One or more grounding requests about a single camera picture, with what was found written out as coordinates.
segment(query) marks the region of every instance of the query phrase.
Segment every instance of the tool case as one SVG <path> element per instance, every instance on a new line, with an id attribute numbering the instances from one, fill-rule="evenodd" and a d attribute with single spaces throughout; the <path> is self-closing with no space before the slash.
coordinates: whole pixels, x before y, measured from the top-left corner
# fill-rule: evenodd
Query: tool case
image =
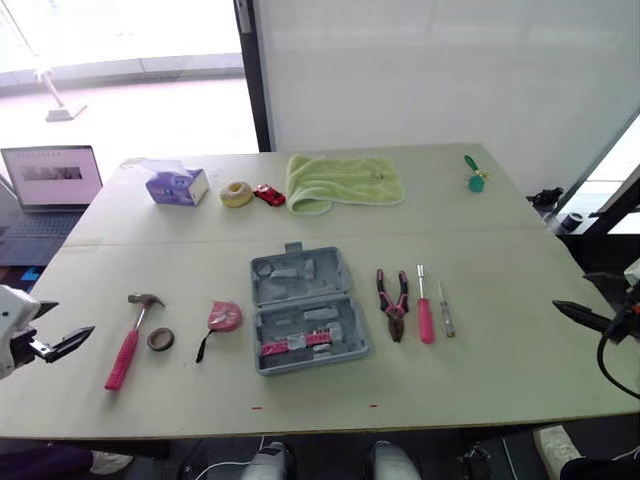
<path id="1" fill-rule="evenodd" d="M 351 277 L 335 247 L 251 260 L 256 369 L 263 375 L 366 355 L 369 341 Z"/>

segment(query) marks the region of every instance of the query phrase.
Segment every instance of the pink tape measure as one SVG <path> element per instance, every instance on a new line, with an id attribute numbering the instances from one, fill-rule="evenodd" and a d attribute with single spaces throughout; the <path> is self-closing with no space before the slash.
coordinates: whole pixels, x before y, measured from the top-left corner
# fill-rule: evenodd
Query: pink tape measure
<path id="1" fill-rule="evenodd" d="M 231 332 L 242 323 L 242 312 L 240 307 L 233 302 L 213 302 L 213 308 L 207 320 L 209 333 L 200 342 L 196 363 L 200 363 L 204 358 L 204 349 L 209 335 L 216 332 Z"/>

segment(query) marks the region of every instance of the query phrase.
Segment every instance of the hammer head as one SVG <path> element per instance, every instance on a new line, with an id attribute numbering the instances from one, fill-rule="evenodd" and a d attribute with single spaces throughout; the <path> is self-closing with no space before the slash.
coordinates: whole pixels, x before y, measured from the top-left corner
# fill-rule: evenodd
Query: hammer head
<path id="1" fill-rule="evenodd" d="M 142 303 L 145 306 L 145 308 L 150 307 L 154 303 L 159 303 L 164 307 L 164 303 L 162 303 L 162 300 L 160 300 L 158 297 L 156 297 L 151 293 L 140 293 L 135 295 L 129 295 L 127 297 L 127 300 L 129 301 L 129 303 Z"/>

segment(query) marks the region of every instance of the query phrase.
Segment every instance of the red toy car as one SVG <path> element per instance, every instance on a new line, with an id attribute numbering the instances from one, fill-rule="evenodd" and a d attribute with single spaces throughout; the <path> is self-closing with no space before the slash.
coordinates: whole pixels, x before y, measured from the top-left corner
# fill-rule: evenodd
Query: red toy car
<path id="1" fill-rule="evenodd" d="M 279 207 L 287 200 L 287 198 L 283 194 L 281 194 L 275 188 L 270 187 L 266 183 L 258 185 L 253 191 L 253 194 L 256 197 L 261 198 L 262 200 L 267 202 L 272 207 Z"/>

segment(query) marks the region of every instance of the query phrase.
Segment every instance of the hammer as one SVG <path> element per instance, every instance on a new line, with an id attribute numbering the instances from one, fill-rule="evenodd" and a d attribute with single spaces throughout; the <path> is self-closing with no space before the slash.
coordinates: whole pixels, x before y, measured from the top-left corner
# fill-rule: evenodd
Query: hammer
<path id="1" fill-rule="evenodd" d="M 124 339 L 124 342 L 120 347 L 120 352 L 118 352 L 118 356 L 113 364 L 109 378 L 107 378 L 107 383 L 104 384 L 104 388 L 107 390 L 120 390 L 120 387 L 122 386 L 122 382 L 127 374 L 131 360 L 133 360 L 136 345 L 138 345 L 138 329 L 140 328 L 142 319 L 147 315 L 147 312 L 151 309 L 153 304 L 159 303 L 163 307 L 165 306 L 164 303 L 162 303 L 162 300 L 150 293 L 129 295 L 127 300 L 129 303 L 141 303 L 142 310 L 140 311 L 135 327 L 133 327 L 133 330 L 129 332 L 127 338 Z"/>

